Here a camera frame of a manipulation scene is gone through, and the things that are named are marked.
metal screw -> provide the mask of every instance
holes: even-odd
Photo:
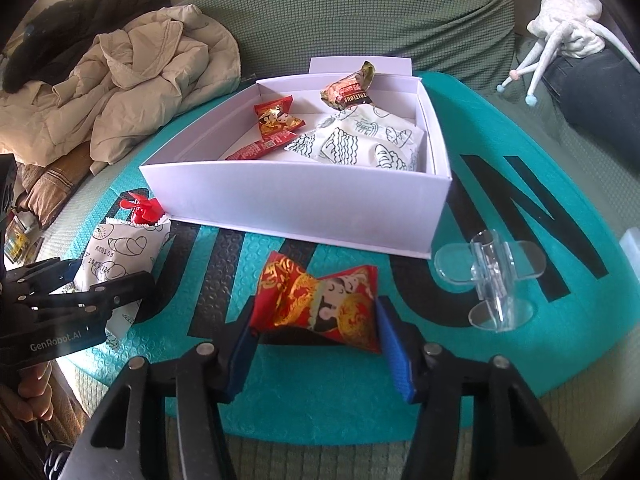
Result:
[[[145,365],[146,359],[140,355],[132,357],[129,360],[129,369],[130,370],[140,370]]]
[[[442,346],[438,343],[426,343],[422,349],[427,355],[440,355],[442,353]]]
[[[215,349],[216,349],[216,347],[213,346],[211,343],[200,343],[196,347],[196,352],[199,355],[211,355],[211,354],[213,354]]]
[[[509,368],[509,366],[511,365],[511,363],[509,362],[509,360],[501,355],[497,355],[496,357],[494,357],[494,366],[497,368]]]

box flap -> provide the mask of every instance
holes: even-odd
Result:
[[[333,72],[353,73],[359,70],[365,61],[370,61],[379,74],[411,75],[411,59],[408,57],[388,56],[327,56],[312,57],[309,63],[310,74],[328,74]]]

white plush toy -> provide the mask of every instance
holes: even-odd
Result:
[[[511,70],[509,77],[498,85],[497,91],[504,92],[504,87],[511,81],[533,72],[526,102],[529,106],[535,106],[538,99],[533,92],[546,67],[557,56],[583,58],[597,54],[605,46],[602,38],[615,46],[640,72],[640,64],[624,44],[607,27],[596,21],[601,13],[602,4],[599,0],[542,0],[540,14],[527,26],[529,32],[540,39],[517,69]]]

transparent plastic propeller toy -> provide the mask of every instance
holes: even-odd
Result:
[[[468,244],[440,248],[433,265],[448,283],[475,285],[480,303],[469,312],[472,326],[508,332],[534,316],[535,306],[516,297],[516,282],[541,276],[546,256],[533,242],[506,242],[497,231],[486,230]]]

beige puffer jacket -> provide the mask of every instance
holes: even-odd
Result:
[[[48,166],[90,138],[97,173],[239,81],[238,44],[225,27],[194,5],[160,9],[96,36],[66,81],[0,92],[0,150]]]

